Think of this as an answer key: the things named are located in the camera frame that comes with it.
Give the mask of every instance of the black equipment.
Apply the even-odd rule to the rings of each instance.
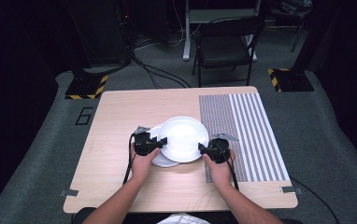
[[[218,133],[213,135],[215,138],[208,142],[207,147],[198,143],[198,149],[201,151],[201,154],[207,154],[211,160],[217,164],[226,162],[231,171],[232,178],[234,180],[234,185],[237,190],[239,186],[237,184],[236,174],[234,171],[234,165],[228,161],[231,158],[231,150],[229,149],[228,140],[238,141],[237,138],[227,134],[227,133]]]
[[[90,65],[130,62],[133,53],[128,6],[122,0],[65,0]]]
[[[146,133],[142,127],[138,127],[135,132],[135,152],[140,156],[149,155],[155,148],[162,148],[167,144],[167,137],[157,141],[157,137],[150,138],[150,133]]]
[[[207,147],[198,143],[198,148],[201,154],[207,154],[213,161],[220,164],[230,158],[231,153],[229,150],[229,143],[225,139],[215,138],[208,142]]]
[[[149,129],[150,128],[138,126],[137,129],[135,130],[135,132],[130,135],[130,138],[129,138],[129,161],[128,161],[128,167],[126,169],[126,175],[125,175],[125,178],[123,179],[123,184],[125,184],[126,181],[128,180],[130,170],[132,169],[132,163],[133,163],[133,160],[135,159],[136,155],[147,156],[153,150],[155,150],[155,148],[157,148],[157,147],[161,148],[167,144],[167,137],[161,139],[160,141],[157,141],[157,137],[153,137],[152,139],[150,139],[150,133],[147,133],[147,131]],[[131,146],[132,146],[133,137],[135,138],[134,148],[135,148],[136,154],[132,158]]]

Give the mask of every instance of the person's left hand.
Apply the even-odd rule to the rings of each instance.
[[[150,173],[150,167],[152,166],[152,160],[160,152],[159,148],[155,148],[149,155],[140,156],[136,155],[134,144],[131,145],[131,154],[132,154],[132,178],[140,180],[142,183],[147,179]]]

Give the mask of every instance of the gray and white striped mat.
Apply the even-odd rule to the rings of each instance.
[[[238,182],[289,180],[258,93],[201,95],[199,103],[201,122],[210,139],[215,133],[228,133],[239,139],[229,141],[236,153]]]

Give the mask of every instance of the hand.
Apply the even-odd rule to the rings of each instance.
[[[230,164],[234,164],[235,160],[235,153],[233,150],[230,149],[231,158],[228,159]],[[203,159],[205,160],[210,173],[211,179],[213,180],[214,185],[217,189],[225,188],[225,187],[232,187],[231,180],[232,174],[231,170],[226,162],[217,164],[216,162],[212,161],[208,154],[203,154]]]
[[[134,144],[131,145],[131,154],[132,154],[132,177],[131,179],[138,179],[141,183],[147,179],[150,173],[150,167],[152,165],[152,160],[160,152],[159,148],[155,148],[149,155],[140,156],[136,155]]]

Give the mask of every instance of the person's right hand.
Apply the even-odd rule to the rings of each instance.
[[[230,164],[234,164],[235,160],[235,153],[232,149],[230,149],[231,158],[228,160]],[[231,170],[226,162],[217,164],[216,162],[212,161],[208,154],[203,154],[203,159],[205,160],[210,173],[211,179],[213,180],[214,185],[217,189],[225,188],[225,187],[232,187],[231,180],[232,174]]]

